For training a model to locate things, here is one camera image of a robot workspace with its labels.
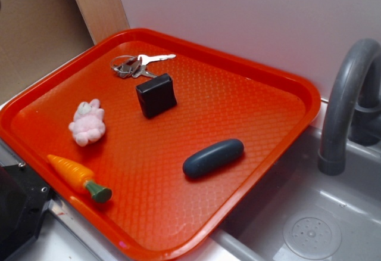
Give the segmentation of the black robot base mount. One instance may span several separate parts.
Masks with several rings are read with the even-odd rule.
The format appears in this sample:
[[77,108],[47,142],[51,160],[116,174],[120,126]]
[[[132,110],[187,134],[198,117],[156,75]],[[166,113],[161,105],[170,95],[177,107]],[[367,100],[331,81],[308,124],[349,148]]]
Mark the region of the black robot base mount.
[[1,167],[1,260],[38,240],[52,191],[30,167]]

